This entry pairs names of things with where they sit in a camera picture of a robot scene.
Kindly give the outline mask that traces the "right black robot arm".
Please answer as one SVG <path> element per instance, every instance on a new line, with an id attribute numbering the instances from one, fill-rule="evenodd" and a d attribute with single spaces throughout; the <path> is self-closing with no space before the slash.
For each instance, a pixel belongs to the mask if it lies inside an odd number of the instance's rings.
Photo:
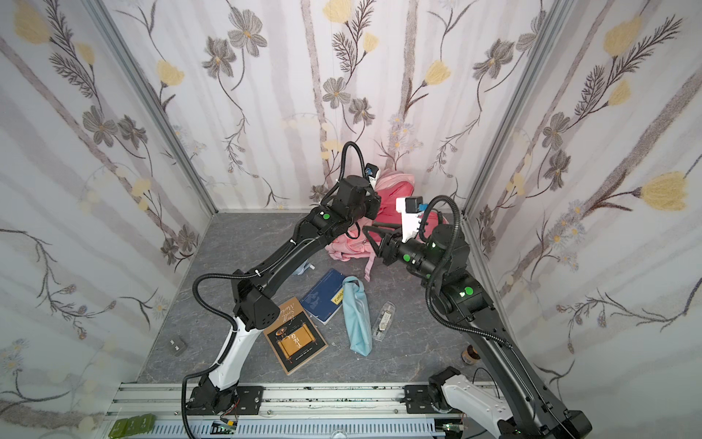
<path id="1" fill-rule="evenodd" d="M 425 232 L 440 203 L 447 204 L 453 216 L 460 215 L 450 197 L 435 197 L 420 218 L 415 238 L 404 238 L 402 226 L 389 223 L 375 222 L 362 230 L 383 263 L 404 263 L 420 278 L 430 315 L 442 326 L 468 335 L 502 393 L 495 397 L 448 368 L 430 380 L 436 409 L 460 411 L 495 438 L 586 437 L 592 432 L 586 414 L 567 408 L 544 384 L 508 334 L 486 289 L 469 273 L 470 246 L 459 221 L 440 222 L 430 234 Z"/>

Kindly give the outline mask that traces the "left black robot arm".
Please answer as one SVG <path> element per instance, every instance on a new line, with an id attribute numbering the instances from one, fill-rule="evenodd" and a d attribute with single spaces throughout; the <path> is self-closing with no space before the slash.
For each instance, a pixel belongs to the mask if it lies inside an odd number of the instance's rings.
<path id="1" fill-rule="evenodd" d="M 292 237 L 271 256 L 243 272 L 202 274 L 192 285 L 196 302 L 206 311 L 223 318 L 230 332 L 213 364 L 203 371 L 189 373 L 182 380 L 180 414 L 186 436 L 194 438 L 188 415 L 220 414 L 239 402 L 238 385 L 243 363 L 259 334 L 280 316 L 273 301 L 283 283 L 317 252 L 348 233 L 363 219 L 375 219 L 380 195 L 371 181 L 378 168 L 365 162 L 354 141 L 344 144 L 339 177 L 323 199 L 294 227 Z M 209 280 L 230 282 L 234 307 L 225 312 L 208 304 L 199 292 Z"/>

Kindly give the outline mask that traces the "brown and black book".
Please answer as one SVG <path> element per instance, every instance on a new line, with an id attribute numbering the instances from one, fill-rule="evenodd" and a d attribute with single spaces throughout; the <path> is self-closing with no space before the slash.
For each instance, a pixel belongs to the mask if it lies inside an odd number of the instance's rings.
<path id="1" fill-rule="evenodd" d="M 280 314 L 263 332 L 286 375 L 291 375 L 327 348 L 324 337 L 297 298 L 280 305 Z"/>

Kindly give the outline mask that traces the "pink backpack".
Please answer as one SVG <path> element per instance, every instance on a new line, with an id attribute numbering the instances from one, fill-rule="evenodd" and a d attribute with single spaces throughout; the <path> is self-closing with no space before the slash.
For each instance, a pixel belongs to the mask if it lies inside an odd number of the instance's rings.
<path id="1" fill-rule="evenodd" d="M 398 170 L 384 170 L 380 174 L 375 190 L 381 197 L 380 209 L 375 222 L 400 224 L 401 216 L 400 212 L 396 210 L 396 200 L 413 195 L 415 190 L 415 177 L 413 174 L 403 173 Z M 327 245 L 325 250 L 333 260 L 340 262 L 348 262 L 352 259 L 366 259 L 364 278 L 369 282 L 376 254 L 369 239 L 365 237 L 363 232 L 357 232 L 355 226 L 349 229 L 349 234 L 352 238 L 344 234 Z"/>

